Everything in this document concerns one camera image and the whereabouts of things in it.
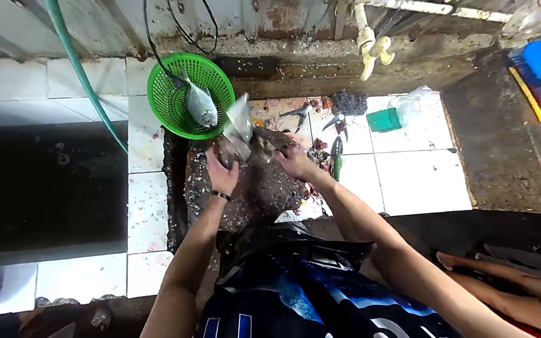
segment concrete wall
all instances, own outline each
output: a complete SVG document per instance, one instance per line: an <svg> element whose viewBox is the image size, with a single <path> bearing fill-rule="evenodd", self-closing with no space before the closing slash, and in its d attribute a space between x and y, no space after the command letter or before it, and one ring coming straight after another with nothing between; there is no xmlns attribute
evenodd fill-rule
<svg viewBox="0 0 541 338"><path fill-rule="evenodd" d="M59 0L59 4L81 56L142 55L149 50L141 0ZM222 37L242 33L248 38L290 38L318 30L327 34L334 20L334 4L317 0L209 0L208 4ZM201 1L174 0L171 6L189 34L214 36ZM177 36L166 0L148 0L148 18L157 43ZM43 0L0 0L0 56L7 55L64 56Z"/></svg>
<svg viewBox="0 0 541 338"><path fill-rule="evenodd" d="M308 43L312 39L333 40L336 3L337 0L208 0L223 41L215 54L234 55L235 49L241 48L247 50L248 55L260 54L258 49L265 50L265 55L274 55L284 50L281 46L287 43L296 43L295 49L287 48L287 51L297 54L297 49L309 47ZM459 2L473 8L508 13L514 11L518 3L519 1L514 0ZM81 57L134 56L143 59L146 53L150 52L141 0L59 0L59 4ZM212 48L214 26L203 2L172 0L170 5L184 29L205 48ZM44 8L43 0L0 0L0 57L25 60L65 56ZM369 23L379 23L380 18L385 17L386 11L383 8L367 7ZM394 10L388 10L387 17L392 14ZM148 18L152 37L162 53L175 50L196 51L177 35L176 24L167 8L167 0L148 0ZM477 44L485 47L487 40L490 40L489 44L492 43L489 36L479 37L479 42L477 36L473 41L465 41L467 36L488 34L493 37L500 32L500 28L501 24L498 23L427 16L398 34L407 35L411 40L415 40L419 35L451 34L452 36L446 37L444 44L450 43L449 40L460 40L455 42L454 48L464 52L464 46L468 43L472 45L472 49L475 49ZM355 19L352 13L349 13L345 19L342 41L352 42L356 36ZM281 41L280 45L271 46L272 50L260 45L261 42L278 40ZM255 45L248 48L247 42ZM435 43L425 45L430 46L428 50L434 50ZM394 49L406 48L395 42Z"/></svg>

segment bracelet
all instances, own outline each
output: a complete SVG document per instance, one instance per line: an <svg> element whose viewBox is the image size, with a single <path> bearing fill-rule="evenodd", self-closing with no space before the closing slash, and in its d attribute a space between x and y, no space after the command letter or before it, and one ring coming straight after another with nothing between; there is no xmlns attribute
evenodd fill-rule
<svg viewBox="0 0 541 338"><path fill-rule="evenodd" d="M213 190L212 191L212 195L216 195L216 196L219 196L219 197L222 197L224 199L226 199L228 202L231 201L231 196L227 195L227 194L223 194L222 192L218 192L216 190Z"/></svg>

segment fish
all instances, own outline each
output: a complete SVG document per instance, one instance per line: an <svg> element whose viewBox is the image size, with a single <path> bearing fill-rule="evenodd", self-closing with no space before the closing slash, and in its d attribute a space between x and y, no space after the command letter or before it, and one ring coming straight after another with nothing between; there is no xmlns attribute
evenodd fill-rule
<svg viewBox="0 0 541 338"><path fill-rule="evenodd" d="M189 84L187 92L187 110L193 119L201 126L212 128L218 124L218 111L210 96L208 88L201 89L198 85L191 82L187 75L187 69L181 66L183 81Z"/></svg>

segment plastic bag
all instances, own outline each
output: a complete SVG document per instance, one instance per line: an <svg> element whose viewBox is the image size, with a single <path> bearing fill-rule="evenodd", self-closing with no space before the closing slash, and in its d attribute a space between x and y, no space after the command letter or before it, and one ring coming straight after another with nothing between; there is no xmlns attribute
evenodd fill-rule
<svg viewBox="0 0 541 338"><path fill-rule="evenodd" d="M404 134L411 141L426 141L429 139L425 129L427 121L423 118L419 100L431 94L433 94L433 90L423 85L407 95L396 96L388 103L388 107L395 108Z"/></svg>
<svg viewBox="0 0 541 338"><path fill-rule="evenodd" d="M502 35L517 41L541 34L541 6L537 0L526 0L502 27Z"/></svg>

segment pliers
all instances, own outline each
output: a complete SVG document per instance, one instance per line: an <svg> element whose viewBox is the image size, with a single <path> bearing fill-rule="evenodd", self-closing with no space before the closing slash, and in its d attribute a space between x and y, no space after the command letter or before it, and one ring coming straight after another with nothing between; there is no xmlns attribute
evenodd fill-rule
<svg viewBox="0 0 541 338"><path fill-rule="evenodd" d="M346 142L348 142L348 126L346 124L346 117L343 114L337 114L329 123L327 123L323 130L327 129L328 127L335 125L335 129L337 130L337 134L341 134L342 131L344 132L344 135L346 135Z"/></svg>
<svg viewBox="0 0 541 338"><path fill-rule="evenodd" d="M296 132L300 130L302 125L304 124L304 121L306 120L306 116L308 116L308 113L312 111L312 106L310 104L305 104L302 108L284 112L283 114L279 115L279 117L289 116L289 115L297 115L300 117L300 120L297 122L297 129Z"/></svg>

